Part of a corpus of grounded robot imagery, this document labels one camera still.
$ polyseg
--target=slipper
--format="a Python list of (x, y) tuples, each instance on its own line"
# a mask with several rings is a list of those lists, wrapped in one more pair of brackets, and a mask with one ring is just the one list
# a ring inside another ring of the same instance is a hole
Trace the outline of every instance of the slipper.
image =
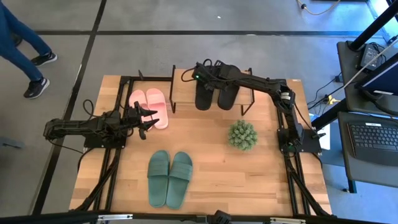
[(179, 209), (184, 201), (185, 192), (192, 177), (192, 160), (185, 152), (178, 152), (174, 156), (169, 174), (166, 205), (172, 209)]
[[(131, 93), (130, 98), (129, 98), (129, 105), (134, 108), (134, 102), (138, 101), (139, 106), (142, 107), (142, 109), (148, 110), (148, 103), (147, 103), (147, 98), (145, 97), (145, 93), (142, 90), (135, 90), (133, 93)], [(145, 121), (150, 121), (152, 118), (150, 116), (141, 116), (142, 122)]]
[(238, 91), (239, 86), (234, 84), (228, 85), (225, 89), (220, 90), (217, 102), (218, 106), (223, 110), (230, 110), (235, 103)]
[(165, 150), (155, 152), (148, 166), (149, 204), (154, 208), (166, 203), (167, 182), (169, 181), (170, 156)]
[(205, 84), (197, 81), (197, 90), (195, 92), (195, 106), (198, 110), (208, 110), (211, 107), (214, 90), (207, 90)]
[(157, 111), (152, 115), (152, 119), (159, 119), (155, 123), (155, 128), (164, 129), (169, 125), (169, 118), (167, 117), (166, 99), (164, 94), (155, 88), (147, 90), (148, 107), (150, 110)]

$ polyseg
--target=gray floor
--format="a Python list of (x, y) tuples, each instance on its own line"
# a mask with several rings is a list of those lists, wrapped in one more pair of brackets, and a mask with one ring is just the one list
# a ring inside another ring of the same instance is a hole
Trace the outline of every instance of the gray floor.
[[(10, 10), (35, 30), (91, 30), (100, 0), (3, 0)], [(313, 11), (330, 2), (307, 1)], [(194, 0), (112, 0), (108, 1), (100, 30), (271, 30), (271, 31), (361, 31), (373, 17), (365, 3), (342, 2), (322, 16), (302, 12), (295, 1), (194, 1)], [(45, 35), (43, 38), (59, 55), (41, 71), (51, 80), (49, 89), (36, 100), (22, 93), (27, 79), (17, 68), (0, 58), (5, 95), (0, 96), (0, 136), (25, 142), (24, 149), (0, 150), (0, 216), (28, 214), (51, 145), (42, 137), (46, 121), (61, 117), (74, 84), (88, 36)], [(307, 101), (317, 88), (340, 72), (336, 43), (352, 37), (241, 36), (241, 35), (99, 35), (88, 61), (72, 119), (86, 119), (81, 104), (96, 101), (103, 75), (169, 76), (172, 65), (190, 68), (205, 58), (221, 59), (240, 68), (252, 67), (255, 75), (303, 80)], [(381, 44), (383, 39), (373, 39)], [(27, 43), (19, 47), (26, 55), (35, 52)], [(331, 84), (321, 94), (338, 87)], [(66, 138), (65, 145), (81, 149), (82, 138)], [(44, 213), (64, 212), (72, 195), (78, 156), (63, 150), (55, 170)], [(387, 202), (366, 203), (364, 195), (375, 197), (373, 186), (361, 184), (364, 193), (348, 195), (344, 170), (325, 167), (325, 179), (333, 213), (342, 218), (398, 222), (397, 189), (377, 186)]]

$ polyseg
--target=jeans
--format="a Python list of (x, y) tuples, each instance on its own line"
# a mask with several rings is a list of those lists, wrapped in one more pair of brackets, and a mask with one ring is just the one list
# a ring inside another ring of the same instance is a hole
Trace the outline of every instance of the jeans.
[(40, 80), (42, 73), (15, 47), (11, 32), (30, 43), (39, 55), (51, 52), (51, 48), (33, 30), (18, 21), (0, 0), (0, 56), (20, 68), (31, 81)]

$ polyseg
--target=black sneaker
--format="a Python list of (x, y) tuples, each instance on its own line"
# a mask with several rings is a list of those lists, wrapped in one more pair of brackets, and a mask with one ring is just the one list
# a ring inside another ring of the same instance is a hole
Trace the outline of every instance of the black sneaker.
[(42, 78), (36, 82), (30, 82), (29, 87), (24, 93), (24, 97), (27, 99), (34, 99), (39, 97), (43, 91), (50, 85), (50, 80)]
[(53, 52), (50, 52), (46, 55), (39, 55), (36, 58), (33, 58), (31, 62), (33, 62), (34, 65), (39, 67), (41, 65), (44, 65), (45, 63), (54, 62), (57, 59), (58, 59), (57, 55), (54, 54)]

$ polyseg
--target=small green plant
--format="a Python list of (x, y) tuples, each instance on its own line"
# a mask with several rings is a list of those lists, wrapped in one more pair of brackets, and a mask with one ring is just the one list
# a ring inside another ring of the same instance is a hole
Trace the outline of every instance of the small green plant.
[(238, 120), (229, 128), (228, 140), (230, 145), (242, 151), (250, 151), (257, 144), (257, 132), (253, 124)]

